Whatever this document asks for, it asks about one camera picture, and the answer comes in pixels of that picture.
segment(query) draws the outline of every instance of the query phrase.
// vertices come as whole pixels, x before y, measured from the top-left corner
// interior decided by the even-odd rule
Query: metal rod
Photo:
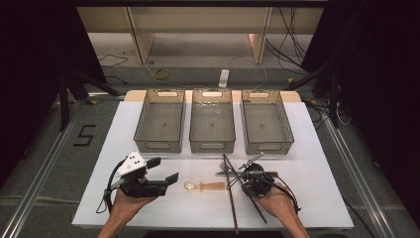
[[[370,215],[371,221],[376,228],[377,233],[382,238],[396,237],[393,232],[386,215],[382,211],[378,201],[373,195],[368,182],[366,181],[362,171],[355,161],[349,147],[346,144],[339,129],[335,128],[333,123],[327,119],[326,121],[328,131],[336,144],[337,149],[343,159],[343,162],[349,171],[350,177],[355,184],[356,189],[361,196],[361,199]]]
[[[225,154],[223,154],[223,159],[229,163],[229,166],[231,167],[232,172],[235,174],[236,178],[241,183],[241,185],[243,185],[244,183],[241,181],[241,178],[238,176],[238,173],[235,171],[234,167],[232,166],[231,162],[229,161],[228,157]],[[260,217],[262,218],[263,223],[266,223],[266,219],[263,216],[263,213],[260,211],[257,204],[253,201],[253,199],[250,196],[248,196],[248,197],[250,198],[251,202],[253,203],[254,207],[256,208],[257,212],[259,213]]]
[[[225,166],[226,166],[226,157],[223,158]],[[226,180],[228,182],[228,184],[230,184],[230,180],[229,180],[229,175],[228,175],[228,171],[225,171],[226,174]],[[234,216],[234,223],[235,223],[235,233],[238,235],[239,234],[239,230],[238,230],[238,222],[236,219],[236,212],[235,212],[235,204],[234,204],[234,197],[232,196],[232,188],[228,185],[228,191],[229,191],[229,197],[231,198],[231,207],[232,207],[232,215]]]
[[[70,115],[70,120],[67,126],[65,127],[64,131],[58,133],[58,136],[55,139],[55,142],[52,145],[52,148],[50,149],[50,152],[47,155],[43,165],[35,176],[34,181],[28,188],[25,196],[21,200],[21,203],[18,205],[12,217],[10,218],[6,229],[3,230],[1,236],[2,238],[18,237],[19,232],[23,228],[25,221],[32,210],[32,207],[34,206],[35,200],[40,194],[41,189],[49,177],[50,171],[53,169],[53,165],[59,153],[61,152],[61,149],[64,146],[69,133],[71,132],[75,118],[83,106],[83,102],[84,101],[78,101],[74,105],[72,115]]]

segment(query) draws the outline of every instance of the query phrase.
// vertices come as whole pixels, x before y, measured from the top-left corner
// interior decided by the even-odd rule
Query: gray plastic tray
[[[248,155],[287,154],[293,134],[278,90],[243,90],[244,140]]]
[[[194,89],[189,141],[192,153],[233,153],[235,124],[229,89]]]
[[[183,89],[146,93],[134,140],[143,153],[180,153],[185,112]]]

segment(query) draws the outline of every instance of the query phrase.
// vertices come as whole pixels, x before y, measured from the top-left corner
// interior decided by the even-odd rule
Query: aluminum rail
[[[40,194],[42,188],[44,187],[44,184],[46,183],[49,177],[50,171],[53,169],[53,165],[55,164],[55,161],[58,158],[61,149],[64,146],[65,141],[67,140],[67,137],[71,132],[71,129],[73,128],[77,115],[80,109],[83,107],[83,105],[84,101],[76,101],[76,103],[74,104],[67,126],[62,132],[58,133],[58,136],[56,137],[52,148],[50,149],[40,170],[38,171],[33,182],[31,183],[31,186],[28,188],[26,194],[22,198],[21,202],[19,203],[18,207],[16,208],[9,222],[7,223],[6,228],[3,230],[1,236],[2,238],[18,237],[19,232],[22,230],[38,195]]]
[[[350,149],[347,146],[340,130],[335,128],[329,118],[325,121],[325,123],[331,137],[334,140],[334,143],[337,146],[337,149],[340,152],[343,162],[350,173],[350,177],[361,196],[365,208],[370,215],[371,221],[373,222],[378,235],[382,238],[396,237],[388,219],[386,218],[386,215],[383,213],[378,201],[374,197],[372,190],[370,189],[362,171],[359,169],[359,166],[350,152]]]

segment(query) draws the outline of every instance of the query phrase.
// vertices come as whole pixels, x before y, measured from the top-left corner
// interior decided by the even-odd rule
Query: small object
[[[196,190],[196,189],[209,189],[209,190],[224,190],[225,189],[225,183],[220,182],[210,182],[210,183],[203,183],[202,181],[200,183],[196,183],[193,181],[186,181],[184,184],[185,189],[187,190]]]
[[[162,73],[162,72],[163,72],[162,68],[156,69],[154,71],[154,78],[157,79],[157,80],[163,80],[163,79],[166,79],[167,77],[169,77],[169,69],[166,69],[164,71],[164,73]]]
[[[228,85],[228,78],[229,78],[229,70],[222,69],[222,73],[220,74],[219,87],[226,88],[226,86]]]

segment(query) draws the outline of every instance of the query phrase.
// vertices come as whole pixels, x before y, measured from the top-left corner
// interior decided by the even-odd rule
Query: tripod leg
[[[68,111],[68,98],[67,98],[67,87],[65,84],[65,73],[61,75],[58,80],[58,89],[59,89],[59,108],[61,111],[61,126],[59,131],[62,131],[67,125],[69,120],[69,111]]]
[[[120,93],[115,90],[114,88],[111,88],[101,82],[98,82],[97,80],[95,80],[94,78],[86,75],[85,73],[79,71],[79,70],[74,70],[72,71],[72,73],[74,73],[74,75],[76,75],[77,77],[79,77],[80,79],[86,80],[87,82],[89,82],[90,84],[96,86],[97,88],[104,90],[105,92],[108,92],[111,95],[114,96],[118,96],[120,95]]]

